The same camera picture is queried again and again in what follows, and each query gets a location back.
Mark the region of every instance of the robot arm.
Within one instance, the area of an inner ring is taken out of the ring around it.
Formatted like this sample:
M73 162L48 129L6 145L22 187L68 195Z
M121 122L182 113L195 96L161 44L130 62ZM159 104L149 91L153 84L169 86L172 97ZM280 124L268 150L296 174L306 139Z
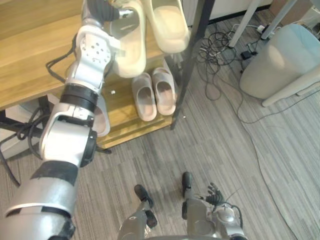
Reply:
M103 31L105 21L129 16L104 0L84 0L76 36L76 60L60 102L41 136L43 162L18 189L0 224L1 240L69 240L75 227L77 176L92 161L97 133L94 111L104 71L118 41Z

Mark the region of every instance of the pair of slippers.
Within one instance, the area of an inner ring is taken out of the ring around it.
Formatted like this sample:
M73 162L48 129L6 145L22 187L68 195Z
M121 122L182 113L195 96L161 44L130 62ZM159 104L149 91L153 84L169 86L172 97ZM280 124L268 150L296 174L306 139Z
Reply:
M155 119L157 111L169 116L176 110L174 78L163 61L164 67L157 67L152 77L143 72L132 80L132 92L139 117L149 122Z
M180 0L115 0L116 7L134 11L133 16L115 20L109 33L120 41L113 70L122 78L140 75L146 67L146 17L159 48L168 54L185 50L189 31Z

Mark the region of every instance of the wooden shelf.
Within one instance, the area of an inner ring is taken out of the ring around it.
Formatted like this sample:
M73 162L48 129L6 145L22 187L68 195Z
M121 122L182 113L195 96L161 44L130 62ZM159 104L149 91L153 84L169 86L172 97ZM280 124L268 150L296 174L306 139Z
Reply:
M80 26L81 17L76 15L0 40L0 110L63 86L48 74L45 64L70 49ZM148 21L146 48L148 61L164 55ZM70 56L55 65L54 70L64 76L73 61L74 57Z
M51 77L45 64L62 56L71 47L72 38L81 27L82 0L0 0L0 111L48 93L60 97L64 85ZM162 65L165 55L158 47L150 23L146 21L145 72ZM69 56L54 66L65 76L74 61ZM142 121L136 110L132 79L111 74L105 79L105 98L111 130L97 143L110 148L130 139L158 130L172 123L172 116L157 115Z
M171 125L172 116L158 116L150 122L137 119L127 124L111 128L109 134L105 137L99 137L97 144L104 149L122 144L131 139L159 130Z
M0 40L81 14L82 0L0 0Z

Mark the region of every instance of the gray carpet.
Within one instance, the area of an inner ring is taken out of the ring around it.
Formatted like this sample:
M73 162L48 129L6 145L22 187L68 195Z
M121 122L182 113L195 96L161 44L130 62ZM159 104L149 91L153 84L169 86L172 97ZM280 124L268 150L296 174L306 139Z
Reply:
M250 24L268 23L268 10L259 12ZM227 31L240 18L223 21ZM247 28L236 50L259 39ZM265 42L258 43L257 51ZM218 76L237 86L241 65L234 61ZM241 96L219 77L215 82L235 107ZM229 202L241 208L244 232L250 240L294 239L284 224L262 180L254 147L227 99L205 98L205 83L193 72L183 111L174 131L164 128L112 148L113 154L97 153L94 161L80 170L74 222L75 240L116 239L120 225L138 206L135 184L150 191L158 226L149 236L181 235L186 222L181 218L181 175L190 171L197 193L205 194L209 182L220 187ZM210 85L208 94L219 96ZM268 108L249 96L239 112L252 122L279 112L302 97L292 96ZM320 240L320 93L289 110L244 127L256 145L263 175L284 218L299 240ZM21 182L26 181L40 161L25 152L9 161ZM0 167L0 212L9 205L16 188Z

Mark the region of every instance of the wooden table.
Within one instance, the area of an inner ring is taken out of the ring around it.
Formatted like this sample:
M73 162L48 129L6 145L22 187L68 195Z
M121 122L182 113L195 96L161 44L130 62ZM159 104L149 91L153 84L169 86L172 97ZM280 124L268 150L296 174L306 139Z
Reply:
M180 93L174 116L158 114L153 121L142 121L136 111L131 79L110 75L102 95L106 101L111 130L97 140L109 148L157 129L169 126L177 118L191 73L195 54L209 21L214 0L199 0L190 44L186 50L185 68L180 78ZM61 94L63 84L49 75L45 64L65 54L81 26L82 0L0 0L0 122L4 110L48 93ZM162 65L165 54L159 49L149 22L146 24L146 72ZM69 56L54 66L65 76L75 60Z

